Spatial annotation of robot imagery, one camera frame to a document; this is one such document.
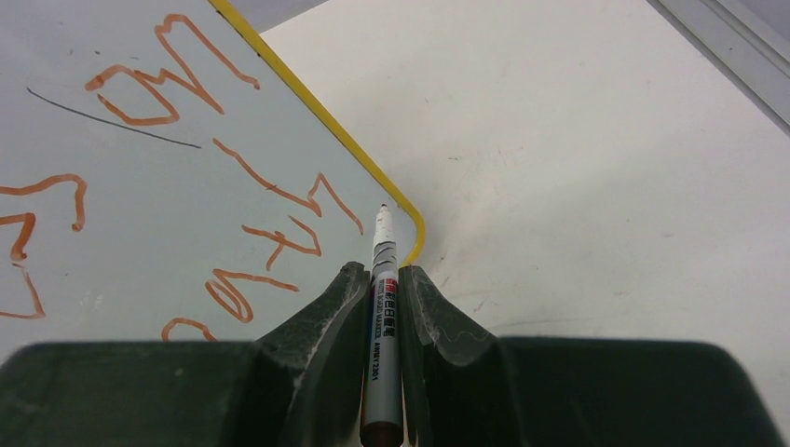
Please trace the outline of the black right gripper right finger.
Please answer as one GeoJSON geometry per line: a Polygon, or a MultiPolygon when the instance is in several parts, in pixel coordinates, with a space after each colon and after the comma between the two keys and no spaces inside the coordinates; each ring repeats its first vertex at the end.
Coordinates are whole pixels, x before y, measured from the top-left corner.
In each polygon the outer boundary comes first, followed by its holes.
{"type": "Polygon", "coordinates": [[[686,341],[498,337],[399,278],[411,446],[781,446],[742,366],[686,341]]]}

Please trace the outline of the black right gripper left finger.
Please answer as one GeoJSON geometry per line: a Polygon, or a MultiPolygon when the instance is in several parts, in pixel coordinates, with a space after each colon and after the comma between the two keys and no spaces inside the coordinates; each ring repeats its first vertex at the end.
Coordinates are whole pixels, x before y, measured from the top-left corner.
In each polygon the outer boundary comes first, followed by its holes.
{"type": "Polygon", "coordinates": [[[46,343],[1,369],[5,446],[356,446],[370,275],[248,342],[46,343]]]}

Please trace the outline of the silver marker pen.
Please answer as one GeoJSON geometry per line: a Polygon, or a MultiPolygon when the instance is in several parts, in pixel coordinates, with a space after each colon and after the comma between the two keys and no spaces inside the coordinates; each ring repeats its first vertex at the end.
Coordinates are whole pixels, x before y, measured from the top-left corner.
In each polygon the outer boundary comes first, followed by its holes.
{"type": "Polygon", "coordinates": [[[403,443],[398,266],[393,218],[383,204],[376,215],[373,241],[368,365],[361,406],[364,446],[403,443]]]}

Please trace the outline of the yellow-framed whiteboard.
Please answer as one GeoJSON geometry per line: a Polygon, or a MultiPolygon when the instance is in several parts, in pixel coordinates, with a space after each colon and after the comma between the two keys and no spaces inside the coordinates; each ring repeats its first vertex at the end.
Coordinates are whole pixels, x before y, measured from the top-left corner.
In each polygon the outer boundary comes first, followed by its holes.
{"type": "Polygon", "coordinates": [[[1,354],[253,339],[424,221],[227,1],[1,5],[1,354]]]}

